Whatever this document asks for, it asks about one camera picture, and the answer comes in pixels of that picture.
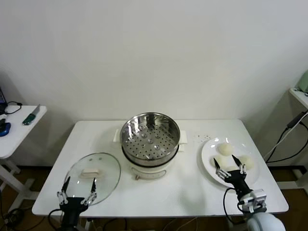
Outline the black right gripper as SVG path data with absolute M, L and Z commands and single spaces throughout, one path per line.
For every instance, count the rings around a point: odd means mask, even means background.
M 225 182 L 231 184 L 235 188 L 237 194 L 249 194 L 252 190 L 245 182 L 246 166 L 236 156 L 232 155 L 232 158 L 238 168 L 229 172 L 222 170 L 217 160 L 213 158 L 216 168 L 216 175 L 219 178 L 225 178 Z

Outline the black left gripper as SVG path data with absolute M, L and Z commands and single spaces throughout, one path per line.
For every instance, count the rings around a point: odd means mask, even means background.
M 84 204 L 81 202 L 84 200 L 82 197 L 68 197 L 66 190 L 70 181 L 68 177 L 59 192 L 57 192 L 57 197 L 59 199 L 60 209 L 64 213 L 60 231 L 77 231 L 77 224 L 79 216 L 82 212 L 86 211 L 86 205 L 91 205 L 97 198 L 96 193 L 96 178 L 93 179 L 90 194 L 85 200 Z

